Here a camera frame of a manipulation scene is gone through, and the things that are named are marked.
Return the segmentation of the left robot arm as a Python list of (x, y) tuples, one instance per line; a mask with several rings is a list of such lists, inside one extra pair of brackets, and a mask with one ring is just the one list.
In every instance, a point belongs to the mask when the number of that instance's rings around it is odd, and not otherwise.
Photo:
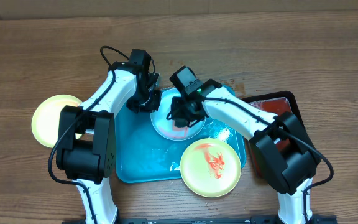
[(158, 78), (152, 57), (132, 49), (125, 61), (108, 63), (104, 83), (88, 100), (61, 110), (48, 172), (54, 181), (77, 187), (85, 223), (118, 222), (109, 181), (116, 161), (115, 117), (123, 106), (134, 113), (157, 111)]

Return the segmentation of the light blue plate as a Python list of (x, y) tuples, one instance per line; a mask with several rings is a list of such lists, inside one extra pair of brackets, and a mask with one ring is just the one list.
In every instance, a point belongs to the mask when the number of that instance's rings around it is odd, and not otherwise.
[(163, 90), (160, 106), (157, 111), (154, 111), (150, 115), (150, 118), (153, 127), (161, 136), (172, 141), (184, 141), (196, 136), (202, 130), (206, 121), (202, 120), (198, 123), (192, 122), (191, 124), (195, 125), (191, 128), (187, 126), (183, 128), (176, 127), (173, 120), (167, 119), (174, 96), (181, 97), (176, 88)]

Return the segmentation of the dark cleaning sponge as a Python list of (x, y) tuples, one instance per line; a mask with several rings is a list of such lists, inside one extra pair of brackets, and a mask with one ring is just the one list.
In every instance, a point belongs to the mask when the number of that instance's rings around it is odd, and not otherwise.
[(188, 127), (187, 126), (178, 127), (178, 126), (176, 126), (176, 122), (172, 121), (172, 130), (175, 131), (175, 132), (187, 132)]

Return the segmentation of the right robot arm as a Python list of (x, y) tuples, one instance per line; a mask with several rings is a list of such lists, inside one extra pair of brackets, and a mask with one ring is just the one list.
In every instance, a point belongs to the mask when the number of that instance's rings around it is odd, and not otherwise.
[(309, 192), (322, 157), (297, 116), (255, 108), (219, 82), (197, 79), (186, 66), (177, 70), (170, 81), (180, 96), (172, 100), (167, 119), (179, 128), (190, 128), (212, 118), (240, 133), (248, 140), (263, 179), (278, 193), (280, 221), (309, 223)]

